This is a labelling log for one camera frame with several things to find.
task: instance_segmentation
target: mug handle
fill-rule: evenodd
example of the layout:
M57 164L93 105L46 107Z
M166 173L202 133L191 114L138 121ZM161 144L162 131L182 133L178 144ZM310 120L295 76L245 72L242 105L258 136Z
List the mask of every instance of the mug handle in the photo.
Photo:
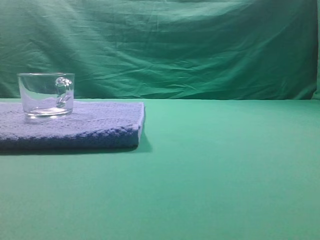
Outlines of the mug handle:
M71 98L72 89L71 89L72 81L65 77L58 77L55 80L55 86L57 89L57 99L56 99L56 107L63 108L66 102Z

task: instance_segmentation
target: clear glass cup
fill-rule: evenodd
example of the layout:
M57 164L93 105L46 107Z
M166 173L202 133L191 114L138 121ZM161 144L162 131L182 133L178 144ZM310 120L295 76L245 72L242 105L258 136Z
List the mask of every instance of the clear glass cup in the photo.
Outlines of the clear glass cup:
M18 73L23 111L28 117L59 117L74 106L73 73Z

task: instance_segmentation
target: blue towel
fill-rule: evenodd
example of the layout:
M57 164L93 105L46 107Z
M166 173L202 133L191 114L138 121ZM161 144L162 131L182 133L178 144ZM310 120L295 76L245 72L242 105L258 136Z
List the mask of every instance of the blue towel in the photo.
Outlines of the blue towel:
M0 149L127 148L139 144L142 102L74 102L58 118L25 117L21 103L0 103Z

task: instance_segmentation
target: green tabletop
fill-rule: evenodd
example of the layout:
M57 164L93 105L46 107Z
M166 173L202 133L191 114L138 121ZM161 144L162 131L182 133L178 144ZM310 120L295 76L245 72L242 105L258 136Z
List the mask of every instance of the green tabletop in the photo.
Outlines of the green tabletop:
M137 149L1 153L0 240L320 239L319 101L143 102Z

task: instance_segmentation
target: glass rim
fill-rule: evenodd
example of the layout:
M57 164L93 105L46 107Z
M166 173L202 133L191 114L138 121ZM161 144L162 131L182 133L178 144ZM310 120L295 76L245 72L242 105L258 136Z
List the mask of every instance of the glass rim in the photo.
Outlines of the glass rim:
M75 75L74 73L69 72L22 72L17 73L18 76L65 76L65 75Z

